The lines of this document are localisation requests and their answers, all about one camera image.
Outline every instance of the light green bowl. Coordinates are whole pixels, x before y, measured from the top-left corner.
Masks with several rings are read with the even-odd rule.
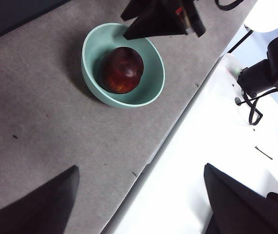
[[[160,95],[165,83],[163,61],[155,46],[146,38],[126,40],[123,33],[127,26],[105,23],[91,30],[82,47],[81,69],[90,91],[102,102],[119,108],[134,108],[153,102]],[[139,85],[127,94],[112,94],[97,84],[100,64],[106,53],[126,46],[142,57],[144,71]]]

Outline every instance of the bowl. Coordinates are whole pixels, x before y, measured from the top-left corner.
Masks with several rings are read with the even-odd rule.
[[[165,68],[155,46],[146,38],[127,40],[127,26],[105,23],[91,30],[82,47],[81,69],[90,91],[102,102],[118,108],[145,106],[158,98],[165,83]],[[97,78],[104,56],[117,47],[130,47],[142,57],[144,71],[139,85],[129,93],[113,94],[103,89]]]

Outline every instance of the black wire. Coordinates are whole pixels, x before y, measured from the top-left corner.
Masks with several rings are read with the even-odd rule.
[[[239,102],[239,103],[237,103],[237,105],[240,106],[243,103],[247,103],[248,106],[250,106],[250,108],[251,108],[250,113],[249,113],[249,124],[250,125],[257,125],[263,117],[263,114],[256,108],[259,99],[266,96],[266,95],[276,93],[276,92],[278,92],[278,88],[271,89],[271,90],[265,92],[264,94],[260,95],[259,97],[255,97],[255,98],[252,98],[252,99],[248,99],[248,96],[247,96],[246,92],[245,91],[243,92],[243,97],[244,97],[245,101]],[[252,120],[253,120],[253,116],[254,116],[255,112],[259,115],[259,117],[257,118],[257,120],[255,122],[253,122]]]
[[[241,4],[243,1],[244,0],[236,0],[228,5],[220,5],[219,0],[215,0],[218,8],[223,11],[230,11],[230,10],[234,9],[235,7],[237,7],[239,4]]]
[[[243,97],[244,97],[244,99],[246,100],[246,103],[248,104],[248,106],[250,106],[250,113],[249,113],[249,119],[248,119],[248,121],[249,121],[249,124],[250,125],[254,125],[254,126],[256,126],[259,122],[260,122],[260,120],[262,119],[262,117],[263,117],[263,114],[256,108],[256,105],[257,105],[257,101],[255,101],[255,103],[251,103],[251,101],[249,101],[249,99],[248,99],[248,96],[247,96],[247,94],[246,94],[246,92],[244,91],[243,92],[243,95],[242,95]],[[257,120],[255,121],[255,122],[253,122],[252,120],[253,120],[253,117],[254,117],[254,113],[257,113],[258,115],[259,115],[259,117],[257,118]]]
[[[254,101],[254,100],[257,100],[257,99],[259,99],[259,98],[261,98],[261,97],[264,97],[264,96],[266,96],[266,95],[269,95],[269,94],[272,94],[272,93],[275,93],[275,92],[278,92],[278,88],[276,88],[276,89],[271,89],[271,90],[265,92],[264,94],[262,94],[262,95],[260,95],[260,96],[258,96],[258,97],[255,97],[255,98],[252,98],[252,99],[248,99],[248,100],[239,102],[239,103],[237,103],[237,105],[240,106],[240,105],[242,105],[243,103],[245,103],[245,102],[247,102],[247,101]]]

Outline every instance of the bowl rim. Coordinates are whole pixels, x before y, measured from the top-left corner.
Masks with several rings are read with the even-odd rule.
[[[105,96],[106,98],[108,98],[109,100],[115,102],[115,103],[118,103],[119,105],[122,105],[122,106],[128,106],[128,107],[139,107],[139,106],[145,106],[145,105],[148,105],[150,103],[152,103],[153,101],[155,101],[158,96],[161,94],[163,88],[164,88],[164,84],[165,84],[165,78],[166,78],[166,74],[165,74],[165,67],[164,67],[164,63],[163,63],[163,60],[162,60],[162,57],[160,56],[158,50],[156,49],[156,47],[154,46],[154,44],[147,38],[144,38],[145,40],[147,40],[147,42],[152,46],[152,48],[155,50],[160,62],[161,62],[161,65],[162,65],[162,69],[163,69],[163,82],[162,82],[162,86],[160,88],[160,90],[158,91],[158,93],[155,95],[154,98],[152,98],[151,100],[147,101],[147,102],[143,102],[141,104],[128,104],[128,103],[125,103],[125,102],[121,102],[121,101],[118,101],[112,97],[110,97],[109,95],[107,95],[106,93],[103,92],[103,89],[100,87],[100,85],[98,85],[98,83],[95,81],[95,79],[93,78],[93,76],[91,76],[89,70],[87,69],[87,64],[86,64],[86,56],[85,56],[85,50],[86,50],[86,45],[87,45],[87,41],[89,39],[89,37],[98,29],[102,28],[102,27],[105,27],[105,26],[109,26],[109,25],[114,25],[114,26],[123,26],[123,27],[128,27],[127,25],[125,24],[122,24],[122,23],[104,23],[104,24],[101,24],[101,25],[98,25],[96,26],[95,28],[93,28],[88,34],[87,36],[85,37],[85,40],[84,40],[84,44],[82,46],[82,61],[83,61],[83,65],[84,65],[84,70],[85,72],[87,73],[87,76],[88,76],[88,79],[89,81],[91,81],[91,83],[94,85],[95,88],[97,88],[97,90],[103,95]]]

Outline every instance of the apple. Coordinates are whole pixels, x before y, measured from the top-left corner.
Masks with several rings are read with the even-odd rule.
[[[138,52],[129,47],[118,47],[104,57],[99,84],[110,93],[129,93],[138,86],[143,69]]]

